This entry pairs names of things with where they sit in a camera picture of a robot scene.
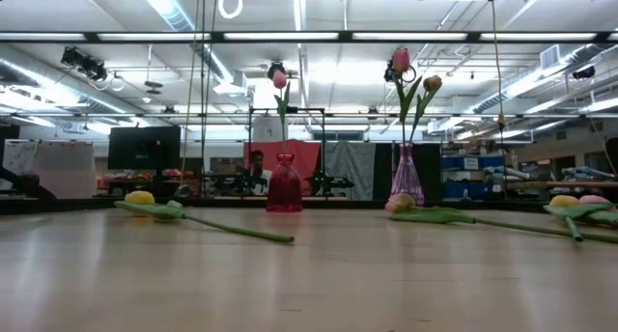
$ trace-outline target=monitor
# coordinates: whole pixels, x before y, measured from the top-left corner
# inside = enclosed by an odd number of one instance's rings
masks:
[[[108,169],[179,169],[179,126],[115,127],[109,134]]]

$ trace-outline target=glass vase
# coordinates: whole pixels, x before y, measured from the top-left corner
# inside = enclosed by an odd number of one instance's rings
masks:
[[[407,193],[412,196],[418,207],[423,207],[425,204],[425,196],[423,195],[423,186],[418,179],[414,160],[412,159],[412,145],[400,145],[399,166],[393,180],[393,187],[390,194],[396,195]]]
[[[302,193],[300,176],[292,163],[291,153],[277,154],[279,165],[270,176],[268,184],[267,211],[299,212],[302,211]]]

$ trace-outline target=ceiling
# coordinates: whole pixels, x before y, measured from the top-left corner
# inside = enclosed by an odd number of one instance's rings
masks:
[[[242,0],[242,11],[231,19],[222,16],[214,5],[215,0],[200,3],[199,9],[197,1],[179,0],[179,4],[189,19],[206,31],[490,31],[493,26],[492,6],[486,0],[304,0],[304,10],[296,13],[295,0]],[[617,4],[616,0],[496,0],[495,24],[500,31],[613,31],[618,27],[615,20]],[[235,0],[225,1],[228,13],[235,9],[235,5]],[[170,26],[148,0],[3,0],[0,2],[0,16],[11,18],[0,20],[0,31],[170,31]],[[118,100],[118,106],[126,106],[127,111],[134,111],[137,107],[145,112],[158,113],[165,105],[174,105],[176,110],[185,112],[191,102],[190,111],[200,112],[202,63],[189,46],[155,44],[148,76],[149,47],[146,44],[83,44],[76,47],[101,59],[108,70],[123,77],[126,85],[120,92],[111,89],[104,92]],[[369,107],[377,107],[380,112],[398,111],[398,100],[391,93],[392,86],[383,80],[386,61],[396,47],[392,43],[304,44],[301,53],[306,56],[303,57],[306,63],[304,76],[308,80],[306,105],[346,113],[367,112]],[[443,87],[428,113],[464,112],[482,95],[498,90],[495,51],[491,44],[408,44],[406,47],[412,57],[420,53],[414,59],[419,75],[438,74],[443,78]],[[498,47],[498,62],[503,80],[534,68],[539,63],[539,54],[549,47],[550,44],[502,43]],[[91,86],[84,83],[83,75],[67,70],[60,63],[64,44],[22,43],[12,44],[9,48],[53,69],[67,72],[71,77],[64,79],[63,83],[69,87],[86,94],[91,91]],[[299,49],[295,42],[216,44],[212,53],[227,69],[244,72],[249,86],[270,83],[265,66],[271,61],[282,61],[289,70],[300,68]],[[614,50],[594,61],[597,79],[615,74],[618,67],[615,57]],[[147,77],[164,85],[161,95],[149,96],[153,99],[149,103],[143,100],[149,89],[144,85]],[[571,81],[571,89],[592,82]],[[206,84],[211,105],[209,111],[246,111],[250,97],[221,96],[212,91],[217,82],[206,80]],[[512,113],[525,112],[534,104],[566,93],[565,77],[557,75],[549,82],[518,95],[511,101],[509,109]],[[292,103],[301,104],[297,80],[293,80]],[[573,105],[571,101],[561,104],[565,107]],[[222,118],[216,121],[226,123]]]

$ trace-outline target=wooden table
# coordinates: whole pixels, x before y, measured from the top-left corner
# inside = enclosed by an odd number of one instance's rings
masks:
[[[119,209],[4,217],[3,332],[612,331],[618,246],[382,210],[189,208],[295,245]],[[555,227],[547,214],[472,216]]]

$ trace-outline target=tulip stem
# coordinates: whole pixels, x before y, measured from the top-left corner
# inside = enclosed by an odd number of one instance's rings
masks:
[[[283,99],[283,89],[279,89],[279,96]],[[281,118],[281,130],[282,133],[281,135],[283,136],[283,153],[288,153],[288,148],[286,145],[286,113],[288,111],[288,109],[285,110],[281,110],[283,111],[283,117]]]

